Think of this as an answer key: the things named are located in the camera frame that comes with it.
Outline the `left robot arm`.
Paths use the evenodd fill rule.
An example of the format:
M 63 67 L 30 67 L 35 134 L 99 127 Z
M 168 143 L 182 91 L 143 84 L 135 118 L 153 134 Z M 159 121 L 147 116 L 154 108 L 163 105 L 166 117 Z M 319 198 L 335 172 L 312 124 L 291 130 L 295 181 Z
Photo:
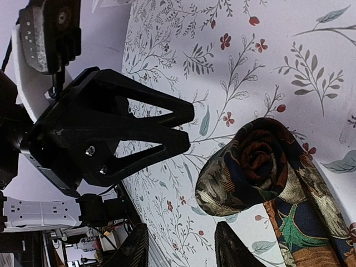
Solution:
M 194 118 L 192 104 L 98 67 L 76 78 L 31 67 L 23 32 L 12 31 L 16 79 L 1 76 L 1 230 L 101 224 L 108 202 L 90 186 L 111 187 L 186 152 L 177 129 Z

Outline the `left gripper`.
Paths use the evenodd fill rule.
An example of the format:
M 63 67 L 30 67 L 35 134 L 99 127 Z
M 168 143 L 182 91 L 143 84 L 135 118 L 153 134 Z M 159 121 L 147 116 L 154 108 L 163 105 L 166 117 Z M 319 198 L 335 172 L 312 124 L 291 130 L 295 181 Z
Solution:
M 128 117 L 120 116 L 120 111 Z M 82 180 L 111 187 L 186 152 L 189 136 L 176 127 L 193 120 L 193 104 L 114 70 L 92 67 L 46 109 L 23 141 L 22 150 L 61 193 L 77 198 Z M 116 157 L 121 141 L 155 146 Z

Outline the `brown green patterned tie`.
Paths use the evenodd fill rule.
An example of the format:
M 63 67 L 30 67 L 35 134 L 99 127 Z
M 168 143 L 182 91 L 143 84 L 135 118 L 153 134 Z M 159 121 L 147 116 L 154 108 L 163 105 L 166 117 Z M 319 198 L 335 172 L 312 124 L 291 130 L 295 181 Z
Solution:
M 262 204 L 286 266 L 354 266 L 352 237 L 325 181 L 290 131 L 257 118 L 209 158 L 195 197 L 211 216 Z

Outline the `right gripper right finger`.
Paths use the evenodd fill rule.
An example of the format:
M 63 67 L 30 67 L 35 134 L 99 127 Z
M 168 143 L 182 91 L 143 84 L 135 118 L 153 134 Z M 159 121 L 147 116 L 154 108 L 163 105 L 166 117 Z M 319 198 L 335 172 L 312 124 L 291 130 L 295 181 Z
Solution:
M 225 221 L 217 223 L 214 242 L 217 267 L 265 267 Z

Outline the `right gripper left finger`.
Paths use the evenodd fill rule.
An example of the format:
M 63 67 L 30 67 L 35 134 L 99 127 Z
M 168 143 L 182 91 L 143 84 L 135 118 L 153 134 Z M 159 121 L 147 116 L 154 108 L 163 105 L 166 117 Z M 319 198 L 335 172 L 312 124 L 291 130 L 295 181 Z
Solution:
M 138 224 L 110 259 L 112 267 L 146 267 L 149 263 L 149 234 Z

